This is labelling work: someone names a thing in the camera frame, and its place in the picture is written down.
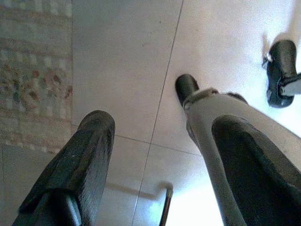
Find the tile floor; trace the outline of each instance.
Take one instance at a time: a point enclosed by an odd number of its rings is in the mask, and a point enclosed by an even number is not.
[[[96,225],[158,225],[166,184],[174,187],[167,225],[222,225],[203,158],[187,135],[174,81],[191,73],[201,89],[238,92],[301,137],[301,97],[288,108],[270,108],[261,68],[267,43],[279,34],[299,44],[300,10],[298,0],[73,1],[73,124],[94,109],[106,110],[116,122]],[[14,156],[3,153],[4,166],[9,165]],[[49,161],[31,154],[21,155],[33,162],[24,165],[31,176],[24,178],[26,187],[10,210]],[[17,178],[24,173],[11,171]],[[8,173],[4,168],[4,179]],[[13,220],[10,216],[7,225]]]

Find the patterned rug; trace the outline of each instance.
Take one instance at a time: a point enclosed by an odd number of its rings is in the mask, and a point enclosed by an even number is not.
[[[0,142],[57,153],[71,136],[71,0],[0,0]]]

